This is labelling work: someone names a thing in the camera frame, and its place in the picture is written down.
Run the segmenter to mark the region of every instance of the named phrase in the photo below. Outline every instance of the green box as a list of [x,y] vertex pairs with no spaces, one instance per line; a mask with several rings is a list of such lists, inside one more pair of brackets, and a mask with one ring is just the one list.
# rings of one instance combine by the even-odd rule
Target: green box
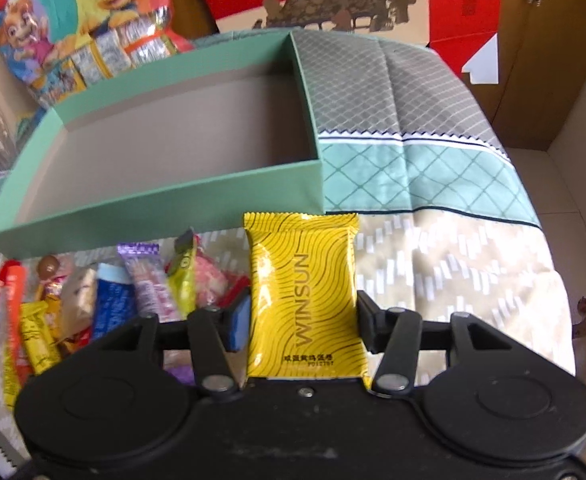
[[324,213],[313,111],[286,31],[157,61],[43,118],[0,193],[11,258]]

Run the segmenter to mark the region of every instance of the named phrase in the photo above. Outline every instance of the chocolate ball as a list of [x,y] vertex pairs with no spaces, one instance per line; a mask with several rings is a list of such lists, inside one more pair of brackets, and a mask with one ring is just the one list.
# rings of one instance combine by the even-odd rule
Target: chocolate ball
[[38,263],[38,276],[43,282],[50,280],[58,270],[59,260],[53,254],[44,256]]

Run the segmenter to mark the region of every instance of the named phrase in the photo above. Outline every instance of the tile floor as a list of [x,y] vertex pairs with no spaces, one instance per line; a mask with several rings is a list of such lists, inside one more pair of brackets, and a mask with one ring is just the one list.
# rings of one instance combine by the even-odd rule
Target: tile floor
[[[586,226],[560,173],[546,152],[507,150],[536,209],[572,308],[586,296]],[[574,343],[578,377],[586,383],[586,338]],[[586,449],[582,454],[586,461]]]

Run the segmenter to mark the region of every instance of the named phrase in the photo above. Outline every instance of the metal rivet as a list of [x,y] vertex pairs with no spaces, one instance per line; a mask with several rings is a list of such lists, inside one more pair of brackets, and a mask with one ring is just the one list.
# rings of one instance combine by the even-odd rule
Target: metal rivet
[[387,392],[401,392],[409,385],[409,379],[400,374],[384,374],[375,384]]
[[304,386],[303,388],[300,388],[297,391],[297,394],[300,397],[313,397],[314,393],[315,393],[315,391],[313,390],[313,388],[308,388],[307,386]]
[[222,393],[233,387],[234,381],[228,375],[209,375],[202,380],[202,386],[209,392]]

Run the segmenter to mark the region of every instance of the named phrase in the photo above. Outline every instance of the patterned tablecloth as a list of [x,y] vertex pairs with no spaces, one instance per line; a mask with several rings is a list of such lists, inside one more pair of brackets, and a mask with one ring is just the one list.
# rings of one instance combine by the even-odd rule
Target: patterned tablecloth
[[[319,130],[326,208],[361,213],[358,288],[382,307],[403,306],[425,319],[472,312],[574,372],[563,283],[513,165],[470,92],[427,49],[311,30],[292,37]],[[222,268],[249,270],[243,230],[202,240]],[[172,240],[160,242],[168,257]],[[80,266],[115,256],[114,248],[73,255]],[[31,293],[35,264],[25,262]],[[0,325],[2,316],[0,302]],[[4,338],[0,330],[0,348]],[[379,359],[369,356],[371,368]],[[417,382],[444,367],[443,352],[422,352]],[[26,455],[1,387],[0,365],[0,429]],[[0,454],[0,473],[11,470]]]

